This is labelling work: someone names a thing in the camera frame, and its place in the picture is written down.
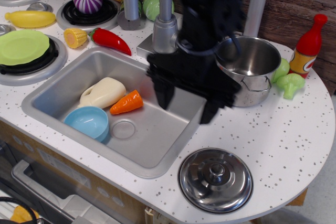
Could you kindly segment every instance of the oven door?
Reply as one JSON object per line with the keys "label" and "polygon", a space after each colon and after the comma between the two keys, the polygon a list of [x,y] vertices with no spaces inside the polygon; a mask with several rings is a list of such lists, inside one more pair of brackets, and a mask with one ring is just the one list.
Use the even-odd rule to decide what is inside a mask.
{"label": "oven door", "polygon": [[51,223],[120,224],[52,171],[0,141],[0,190]]}
{"label": "oven door", "polygon": [[12,177],[15,181],[35,195],[40,201],[47,204],[55,212],[59,212],[70,220],[71,223],[83,223],[84,221],[88,221],[87,223],[91,224],[120,224],[78,195],[69,195],[65,199],[58,197],[28,176],[31,173],[32,169],[29,163],[24,160],[21,160],[12,169]]}

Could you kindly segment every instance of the yellow banana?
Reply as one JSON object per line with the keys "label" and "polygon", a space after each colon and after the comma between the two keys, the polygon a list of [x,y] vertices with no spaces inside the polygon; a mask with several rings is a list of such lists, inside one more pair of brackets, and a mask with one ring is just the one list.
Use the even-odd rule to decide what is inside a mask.
{"label": "yellow banana", "polygon": [[56,20],[56,16],[51,12],[40,10],[18,10],[6,13],[5,19],[17,27],[37,28],[52,24]]}

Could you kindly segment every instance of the stainless steel sink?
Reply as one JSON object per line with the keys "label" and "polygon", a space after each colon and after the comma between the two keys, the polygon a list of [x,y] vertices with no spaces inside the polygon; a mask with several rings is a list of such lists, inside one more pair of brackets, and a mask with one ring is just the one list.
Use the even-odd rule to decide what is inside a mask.
{"label": "stainless steel sink", "polygon": [[[198,128],[205,99],[175,90],[167,110],[156,100],[147,66],[107,48],[92,48],[29,94],[23,111],[43,124],[90,148],[97,154],[145,178],[164,174]],[[137,89],[144,106],[109,117],[110,134],[103,142],[63,123],[79,104],[81,94],[104,77]]]}

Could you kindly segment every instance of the white speckled countertop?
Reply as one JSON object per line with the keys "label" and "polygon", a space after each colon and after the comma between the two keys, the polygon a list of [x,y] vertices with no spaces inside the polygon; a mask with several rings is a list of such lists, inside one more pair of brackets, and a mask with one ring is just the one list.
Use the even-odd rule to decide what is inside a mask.
{"label": "white speckled countertop", "polygon": [[[51,5],[56,14],[68,0],[42,2]],[[6,12],[26,8],[0,7],[0,24],[9,24],[4,19]],[[38,30],[64,42],[63,30],[57,24]],[[123,31],[119,27],[112,31],[130,45],[133,59],[146,63],[145,59],[136,56],[136,47],[151,34],[150,21],[143,21],[137,31]],[[291,57],[291,49],[273,44],[282,57]],[[78,49],[67,47],[67,64],[92,47],[95,44],[91,41]],[[328,157],[335,133],[330,95],[312,70],[306,86],[292,101],[283,99],[282,91],[272,87],[268,98],[260,105],[220,110],[211,124],[198,128],[166,174],[145,179],[25,115],[21,109],[23,98],[42,83],[22,87],[0,85],[0,119],[38,138],[52,150],[179,223],[240,223],[284,206],[317,176]],[[177,173],[181,162],[190,153],[206,147],[222,148],[236,154],[251,171],[253,194],[237,211],[224,215],[203,212],[192,206],[180,191]]]}

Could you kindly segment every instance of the lid knob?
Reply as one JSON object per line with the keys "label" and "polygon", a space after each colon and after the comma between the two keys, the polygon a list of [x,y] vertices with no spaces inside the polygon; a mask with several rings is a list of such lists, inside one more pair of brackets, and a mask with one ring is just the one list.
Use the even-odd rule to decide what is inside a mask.
{"label": "lid knob", "polygon": [[225,173],[224,166],[219,163],[211,164],[209,168],[209,178],[213,184],[219,184],[223,180],[223,175]]}

